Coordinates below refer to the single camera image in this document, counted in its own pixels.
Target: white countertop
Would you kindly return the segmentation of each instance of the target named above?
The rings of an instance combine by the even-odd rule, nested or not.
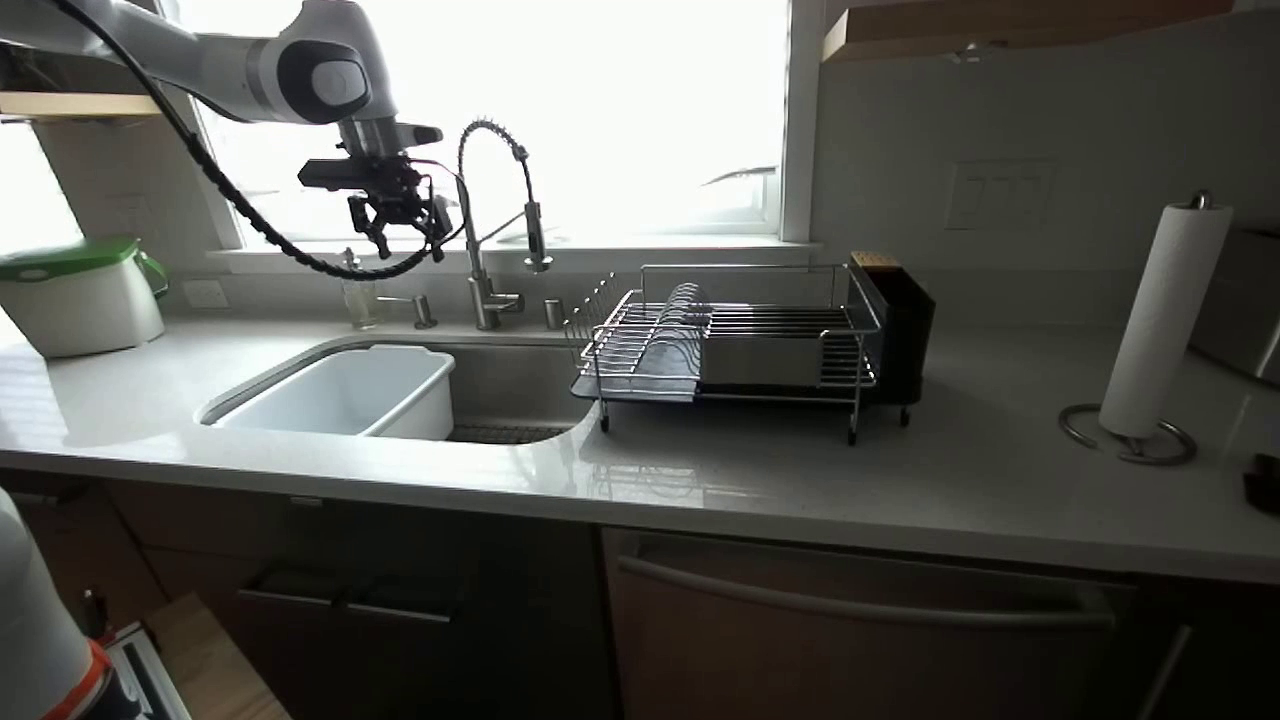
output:
[[[1280,452],[1280,392],[1189,359],[1170,418],[1202,456],[1136,467],[1061,437],[1096,402],[1117,331],[938,331],[914,428],[831,414],[615,404],[502,450],[202,428],[231,385],[340,324],[185,322],[162,342],[32,373],[0,328],[0,467],[508,514],[584,524],[1280,584],[1280,520],[1244,506]]]

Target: kitchen sink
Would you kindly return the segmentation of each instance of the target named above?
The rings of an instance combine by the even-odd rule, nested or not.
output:
[[[340,336],[213,402],[202,424],[533,446],[590,418],[557,336]]]

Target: paper towel roll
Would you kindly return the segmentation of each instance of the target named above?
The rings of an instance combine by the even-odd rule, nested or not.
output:
[[[1104,433],[1155,437],[1228,229],[1234,208],[1159,214],[1153,258],[1100,410]]]

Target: wall outlet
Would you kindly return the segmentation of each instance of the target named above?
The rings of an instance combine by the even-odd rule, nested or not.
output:
[[[221,279],[179,279],[179,291],[185,291],[188,309],[196,309],[196,312],[225,312],[227,309],[227,291]]]
[[[948,234],[1043,229],[1058,161],[962,161],[952,169]]]

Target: dish rack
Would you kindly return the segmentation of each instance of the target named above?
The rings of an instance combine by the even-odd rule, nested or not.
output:
[[[886,296],[856,266],[648,266],[590,328],[578,397],[847,404],[882,382]]]

